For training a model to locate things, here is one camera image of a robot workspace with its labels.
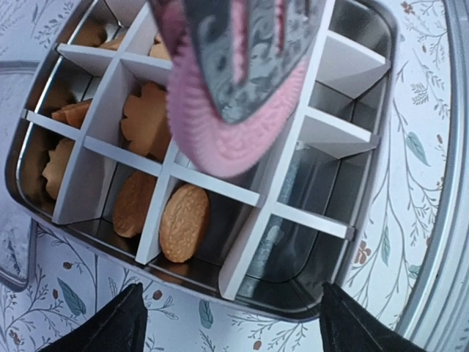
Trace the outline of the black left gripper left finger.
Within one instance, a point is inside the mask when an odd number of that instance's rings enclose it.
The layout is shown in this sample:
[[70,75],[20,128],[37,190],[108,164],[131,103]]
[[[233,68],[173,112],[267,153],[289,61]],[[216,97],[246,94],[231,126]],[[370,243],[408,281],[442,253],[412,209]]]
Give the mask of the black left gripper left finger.
[[148,311],[143,285],[130,284],[83,325],[44,351],[143,351]]

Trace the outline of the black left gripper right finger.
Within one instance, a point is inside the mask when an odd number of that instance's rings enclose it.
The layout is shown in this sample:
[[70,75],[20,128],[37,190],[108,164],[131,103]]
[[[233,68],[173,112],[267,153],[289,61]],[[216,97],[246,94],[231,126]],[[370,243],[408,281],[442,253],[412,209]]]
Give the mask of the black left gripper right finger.
[[320,303],[324,351],[422,351],[384,326],[338,285],[326,282]]

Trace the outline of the metal tongs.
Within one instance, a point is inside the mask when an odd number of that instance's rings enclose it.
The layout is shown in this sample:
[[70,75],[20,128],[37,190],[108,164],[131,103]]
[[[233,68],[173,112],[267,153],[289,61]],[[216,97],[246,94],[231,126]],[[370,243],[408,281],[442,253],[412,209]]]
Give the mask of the metal tongs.
[[326,1],[150,1],[171,46],[176,72],[188,71],[228,125],[251,118],[308,61]]

